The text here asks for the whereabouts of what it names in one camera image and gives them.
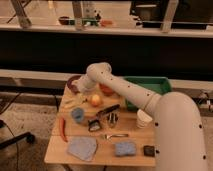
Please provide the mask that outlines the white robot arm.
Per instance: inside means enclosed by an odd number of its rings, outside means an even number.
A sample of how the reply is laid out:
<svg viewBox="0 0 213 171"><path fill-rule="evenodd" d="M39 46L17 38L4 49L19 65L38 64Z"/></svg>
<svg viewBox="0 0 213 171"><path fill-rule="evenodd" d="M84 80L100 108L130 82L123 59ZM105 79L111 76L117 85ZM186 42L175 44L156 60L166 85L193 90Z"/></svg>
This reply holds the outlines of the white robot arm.
<svg viewBox="0 0 213 171"><path fill-rule="evenodd" d="M101 83L150 115L155 124L155 171L208 171L199 109L186 94L160 95L112 74L106 62L90 64L76 86L90 91Z"/></svg>

